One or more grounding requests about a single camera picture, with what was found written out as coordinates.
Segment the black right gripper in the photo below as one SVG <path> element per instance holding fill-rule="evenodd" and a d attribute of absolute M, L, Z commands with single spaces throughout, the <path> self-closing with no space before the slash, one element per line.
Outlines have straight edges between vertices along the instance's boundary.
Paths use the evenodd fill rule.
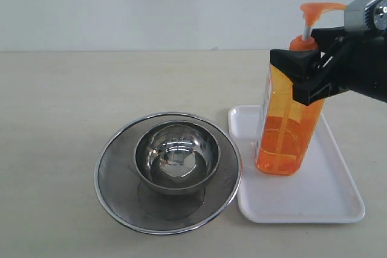
<path fill-rule="evenodd" d="M 386 33 L 349 36 L 344 27 L 314 28 L 319 50 L 270 50 L 270 63 L 293 84 L 293 100 L 310 105 L 353 91 L 386 102 Z"/>

